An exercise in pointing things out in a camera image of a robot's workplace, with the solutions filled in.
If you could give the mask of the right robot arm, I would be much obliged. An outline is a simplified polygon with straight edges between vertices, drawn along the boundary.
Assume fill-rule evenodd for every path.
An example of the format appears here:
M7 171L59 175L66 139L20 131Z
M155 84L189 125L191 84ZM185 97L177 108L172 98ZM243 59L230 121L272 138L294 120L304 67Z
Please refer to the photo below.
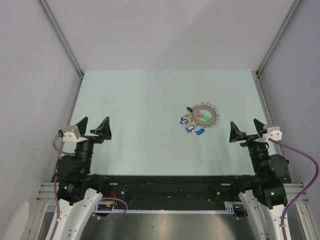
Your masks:
M269 154L270 140L282 139L279 126L254 119L257 134L248 135L230 123L230 143L247 148L254 175L234 178L231 196L244 206L244 218L255 240L289 240L291 233L284 212L288 198L284 186L289 180L289 162L280 154Z

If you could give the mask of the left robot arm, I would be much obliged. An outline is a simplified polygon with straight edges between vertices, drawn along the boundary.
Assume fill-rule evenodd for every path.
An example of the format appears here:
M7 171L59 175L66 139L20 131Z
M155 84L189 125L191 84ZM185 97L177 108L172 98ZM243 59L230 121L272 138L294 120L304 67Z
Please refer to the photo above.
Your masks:
M61 157L53 180L56 209L48 240L78 240L95 205L110 196L108 178L90 174L94 146L112 138L110 118L105 117L97 128L90 130L90 135L86 135L87 124L88 117L84 117L75 125L58 130L55 140L62 138L63 142L74 143L73 152L63 151L56 141L52 142Z

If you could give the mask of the yellow tag key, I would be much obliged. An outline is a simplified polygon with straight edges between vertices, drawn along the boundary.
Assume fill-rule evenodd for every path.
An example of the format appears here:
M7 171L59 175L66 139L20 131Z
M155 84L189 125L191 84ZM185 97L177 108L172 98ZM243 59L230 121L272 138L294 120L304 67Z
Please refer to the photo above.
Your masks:
M191 120L191 121L189 122L189 125L190 125L190 126L196 126L197 123L196 123L194 120Z

